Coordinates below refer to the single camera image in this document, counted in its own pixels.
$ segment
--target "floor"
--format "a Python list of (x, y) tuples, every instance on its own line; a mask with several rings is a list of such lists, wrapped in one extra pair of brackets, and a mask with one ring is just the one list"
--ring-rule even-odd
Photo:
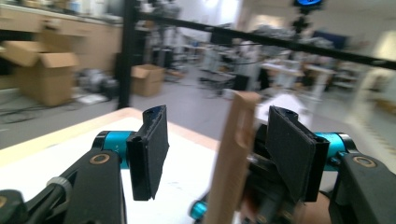
[[(212, 90), (199, 84), (198, 77), (206, 76), (205, 73), (194, 67), (189, 69), (185, 78), (165, 82), (159, 95), (133, 95), (131, 106), (145, 110), (155, 105), (167, 105), (170, 122), (220, 140), (231, 101), (217, 97)], [(312, 131), (348, 133), (361, 152), (381, 155), (381, 160), (385, 158), (385, 164), (392, 165), (391, 170), (396, 172), (396, 140), (393, 137), (396, 119), (376, 111), (374, 105), (365, 97), (348, 100), (345, 96), (330, 92), (323, 95), (320, 103), (309, 102), (304, 98), (301, 100), (311, 107)], [(0, 91), (0, 148), (107, 114), (115, 110), (117, 102), (114, 100), (96, 105), (75, 104), (21, 115), (1, 116), (5, 109), (33, 105), (35, 102), (19, 95), (16, 90)], [(26, 118), (33, 119), (7, 123)]]

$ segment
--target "shelf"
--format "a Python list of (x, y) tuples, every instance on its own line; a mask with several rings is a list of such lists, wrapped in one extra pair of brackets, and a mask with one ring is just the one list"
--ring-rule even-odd
[(339, 75), (337, 77), (343, 78), (343, 79), (348, 79), (348, 80), (358, 80), (357, 77), (352, 77), (352, 76), (347, 76), (347, 75)]
[(355, 88), (355, 85), (346, 84), (346, 83), (344, 83), (344, 82), (334, 82), (333, 85), (334, 85), (334, 86), (339, 86), (339, 87), (348, 88), (348, 89), (354, 89), (354, 88)]

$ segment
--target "gray floor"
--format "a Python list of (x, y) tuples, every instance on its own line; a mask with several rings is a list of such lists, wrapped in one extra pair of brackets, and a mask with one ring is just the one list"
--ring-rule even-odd
[[(211, 90), (199, 85), (197, 78), (204, 76), (195, 68), (176, 82), (165, 82), (161, 94), (153, 97), (133, 95), (131, 106), (145, 110), (156, 105), (167, 105), (168, 120), (180, 126), (220, 139), (230, 101), (215, 97)], [(0, 91), (0, 110), (21, 109), (37, 103), (21, 96), (17, 90)], [(97, 105), (69, 105), (22, 115), (0, 116), (0, 148), (52, 133), (62, 128), (93, 119), (114, 111), (117, 101)], [(34, 117), (24, 122), (8, 123), (14, 119)]]
[[(214, 97), (213, 91), (204, 89), (197, 81), (198, 77), (201, 76), (205, 76), (205, 74), (191, 67), (190, 72), (179, 82), (165, 82), (161, 94), (153, 97), (132, 96), (131, 106), (145, 110), (155, 105), (167, 105), (170, 122), (220, 140), (231, 102)], [(3, 104), (3, 102), (14, 97), (18, 98)], [(319, 103), (315, 109), (312, 131), (348, 133), (357, 142), (358, 147), (365, 148), (366, 145), (361, 141), (364, 136), (355, 133), (349, 125), (344, 123), (344, 119), (353, 113), (351, 109), (353, 104), (343, 102), (342, 99), (340, 100), (331, 94), (325, 94), (323, 97), (325, 100)], [(19, 96), (17, 91), (0, 91), (0, 110), (23, 108), (34, 104), (35, 102)], [(35, 119), (11, 124), (4, 123), (5, 118), (0, 117), (0, 148), (9, 147), (84, 120), (99, 117), (113, 111), (116, 105), (117, 102), (113, 101), (97, 105), (85, 105), (73, 111), (69, 111), (69, 109), (75, 109), (73, 106), (61, 106), (35, 112), (37, 115)], [(387, 124), (386, 118), (376, 116), (376, 119), (381, 119), (384, 125)], [(368, 125), (381, 129), (379, 127), (381, 123), (378, 121), (373, 125), (370, 125), (370, 123)]]

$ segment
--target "wall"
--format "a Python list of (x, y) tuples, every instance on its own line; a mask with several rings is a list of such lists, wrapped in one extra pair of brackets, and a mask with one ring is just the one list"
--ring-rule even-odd
[[(247, 23), (251, 22), (256, 15), (280, 16), (285, 19), (286, 25), (292, 24), (299, 17), (296, 7), (253, 7), (250, 15), (245, 19)], [(387, 30), (388, 25), (388, 22), (380, 17), (331, 12), (326, 9), (312, 12), (308, 16), (308, 21), (312, 23), (312, 26), (306, 31), (307, 33), (321, 30), (350, 36), (352, 41), (369, 41), (366, 48), (356, 50), (357, 53), (364, 55), (373, 54), (377, 39), (382, 32)]]
[[(180, 19), (209, 25), (235, 23), (243, 0), (176, 0), (182, 8)], [(180, 29), (185, 35), (208, 41), (209, 34), (190, 29)]]
[[(389, 22), (389, 30), (382, 34), (375, 48), (375, 57), (396, 61), (396, 22)], [(377, 69), (377, 73), (388, 76), (389, 84), (383, 97), (396, 103), (396, 71)]]

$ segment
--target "cabinet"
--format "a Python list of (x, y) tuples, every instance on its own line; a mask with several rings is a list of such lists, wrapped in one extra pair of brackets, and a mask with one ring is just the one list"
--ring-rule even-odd
[(42, 16), (35, 13), (1, 8), (0, 30), (37, 33), (41, 28), (41, 20)]

